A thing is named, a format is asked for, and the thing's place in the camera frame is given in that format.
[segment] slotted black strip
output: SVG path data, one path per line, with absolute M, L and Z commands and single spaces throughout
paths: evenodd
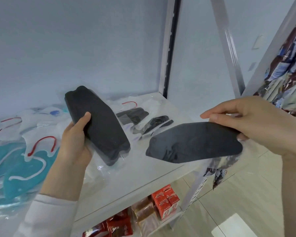
M 171 26 L 171 33 L 172 34 L 170 35 L 169 51 L 168 51 L 168 59 L 167 59 L 168 64 L 167 64 L 167 68 L 166 68 L 166 75 L 165 75 L 164 88 L 163 88 L 163 96 L 165 98 L 168 97 L 170 71 L 171 71 L 171 64 L 172 64 L 172 56 L 173 56 L 176 29 L 177 29 L 178 20 L 179 20 L 180 5 L 181 5 L 181 0 L 175 0 L 174 1 L 174 10 L 173 10 L 174 16 L 172 18 L 172 26 Z

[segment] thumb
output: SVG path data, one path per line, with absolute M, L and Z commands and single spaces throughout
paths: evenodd
M 239 121 L 241 118 L 233 117 L 230 115 L 225 115 L 225 114 L 211 114 L 210 115 L 210 121 L 224 125 L 227 127 L 231 127 L 234 129 L 238 129 L 239 127 Z
M 78 131 L 82 131 L 86 124 L 90 121 L 90 119 L 91 113 L 86 112 L 85 115 L 81 117 L 80 120 L 75 124 L 74 128 Z

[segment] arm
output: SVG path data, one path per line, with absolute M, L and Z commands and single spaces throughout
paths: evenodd
M 253 139 L 282 156 L 285 236 L 296 236 L 296 118 L 255 96 L 223 102 L 201 118 L 235 128 L 240 139 Z
M 90 118 L 87 112 L 65 129 L 58 156 L 14 237 L 70 236 L 85 170 L 91 160 L 83 132 Z

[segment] white sleeve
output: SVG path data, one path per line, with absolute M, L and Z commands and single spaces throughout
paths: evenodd
M 13 237 L 69 237 L 77 201 L 37 195 Z

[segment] fingernail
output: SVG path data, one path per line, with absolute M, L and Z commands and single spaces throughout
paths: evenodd
M 218 119 L 218 115 L 217 114 L 211 114 L 209 116 L 209 118 L 212 119 L 212 120 L 217 120 Z

